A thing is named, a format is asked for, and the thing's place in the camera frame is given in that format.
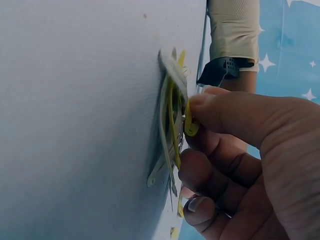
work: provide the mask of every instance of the sleeve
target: sleeve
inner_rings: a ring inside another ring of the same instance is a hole
[[[210,60],[220,57],[244,58],[253,67],[240,71],[259,71],[259,0],[208,0],[211,25]]]

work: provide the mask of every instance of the blue wallpaper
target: blue wallpaper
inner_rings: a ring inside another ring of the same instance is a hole
[[[320,104],[319,23],[320,0],[260,0],[258,94]],[[249,152],[259,157],[256,148]],[[183,221],[179,240],[203,237]]]

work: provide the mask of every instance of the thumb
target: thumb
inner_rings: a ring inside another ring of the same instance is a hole
[[[190,98],[192,115],[215,133],[231,134],[260,148],[274,131],[315,112],[316,104],[295,97],[247,92],[202,93]]]

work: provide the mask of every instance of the white wall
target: white wall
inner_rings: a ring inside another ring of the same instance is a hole
[[[1,239],[151,238],[157,55],[186,49],[197,72],[205,5],[0,1]]]

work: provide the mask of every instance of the black watch strap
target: black watch strap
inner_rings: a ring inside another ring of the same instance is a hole
[[[242,65],[241,67],[251,67],[253,63],[244,61],[244,58],[215,58],[205,65],[196,83],[218,87],[223,79],[237,79],[239,77],[239,64]]]

